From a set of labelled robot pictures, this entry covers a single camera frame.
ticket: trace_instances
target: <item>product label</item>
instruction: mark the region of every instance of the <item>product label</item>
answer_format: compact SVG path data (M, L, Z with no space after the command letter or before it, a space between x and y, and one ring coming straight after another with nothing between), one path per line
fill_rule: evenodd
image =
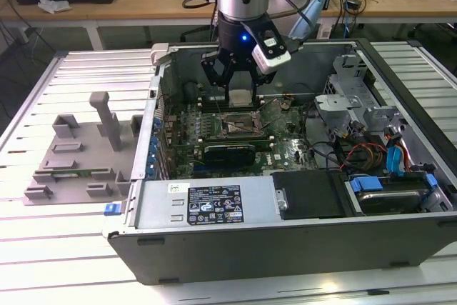
M190 225L244 222L239 185L191 187L187 204Z

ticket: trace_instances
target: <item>wooden desk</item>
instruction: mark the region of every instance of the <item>wooden desk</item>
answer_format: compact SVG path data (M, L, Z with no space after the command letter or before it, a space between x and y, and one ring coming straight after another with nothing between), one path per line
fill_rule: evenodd
M72 4L72 10L48 14L35 5L19 6L19 13L35 27L84 27L95 50L103 49L102 26L204 25L212 6L183 9L183 0L114 0L112 4ZM7 26L24 23L0 0L0 18ZM322 13L319 37L326 38L339 13L338 0ZM367 0L358 23L445 23L457 21L457 3L449 0Z
M339 0L331 0L322 13L318 38L327 39L339 13ZM448 23L457 21L457 2L449 0L367 0L357 18L366 24Z

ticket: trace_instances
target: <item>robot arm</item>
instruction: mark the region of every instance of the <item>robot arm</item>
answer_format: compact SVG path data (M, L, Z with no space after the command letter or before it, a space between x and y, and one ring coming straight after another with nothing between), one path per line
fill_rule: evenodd
M267 14L269 6L270 0L218 0L219 48L204 55L201 64L210 83L225 88L226 94L235 71L249 71L255 97L256 87L271 83L276 71L291 60ZM216 60L224 67L221 73L214 68Z

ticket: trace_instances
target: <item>blue latch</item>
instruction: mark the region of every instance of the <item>blue latch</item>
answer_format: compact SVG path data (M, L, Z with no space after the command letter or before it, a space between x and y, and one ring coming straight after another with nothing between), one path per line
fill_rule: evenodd
M350 184L354 193L360 191L380 191L383 189L383 185L381 185L377 176L360 176L350 181Z
M397 173L398 176L403 176L404 172L400 170L402 160L402 150L397 146L391 146L387 151L386 169L391 173Z
M438 186L438 182L436 181L435 176L433 174L427 174L426 180L428 182L428 185L430 185L431 189L435 189Z
M105 216L119 216L121 214L121 205L116 203L107 204L103 214Z

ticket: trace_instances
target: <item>metal frame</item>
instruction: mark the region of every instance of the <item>metal frame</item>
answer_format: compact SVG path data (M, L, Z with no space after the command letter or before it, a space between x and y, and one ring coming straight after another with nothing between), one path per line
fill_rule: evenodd
M94 50L104 50L104 41L100 35L100 28L104 26L144 26L146 40L151 37L146 31L147 26L197 26L207 25L210 18L182 18L182 19L82 19L73 21L29 21L30 25L36 28L85 28ZM323 16L318 20L320 24L318 39L328 39L330 32L337 20L336 16ZM367 17L360 16L357 22L360 24L416 24L416 23L453 23L457 21L457 16L386 16L386 17ZM7 27L21 29L24 27L22 21L4 20Z

